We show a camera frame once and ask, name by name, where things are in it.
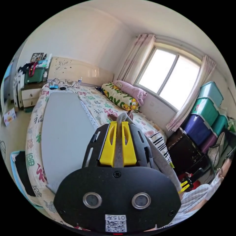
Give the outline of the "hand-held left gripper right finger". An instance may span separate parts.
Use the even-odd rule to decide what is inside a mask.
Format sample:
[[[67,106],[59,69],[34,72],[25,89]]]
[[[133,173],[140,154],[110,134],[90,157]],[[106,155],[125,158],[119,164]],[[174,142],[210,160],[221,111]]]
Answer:
[[[124,165],[135,165],[137,162],[132,135],[127,121],[121,122],[122,156]]]

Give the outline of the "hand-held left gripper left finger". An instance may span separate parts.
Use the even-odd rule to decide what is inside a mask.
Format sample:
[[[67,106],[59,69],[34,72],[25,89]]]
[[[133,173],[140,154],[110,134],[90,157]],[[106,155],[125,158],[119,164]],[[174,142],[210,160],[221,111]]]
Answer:
[[[117,134],[117,122],[112,121],[109,124],[103,150],[100,156],[101,165],[114,165],[115,149],[116,149],[116,134]]]

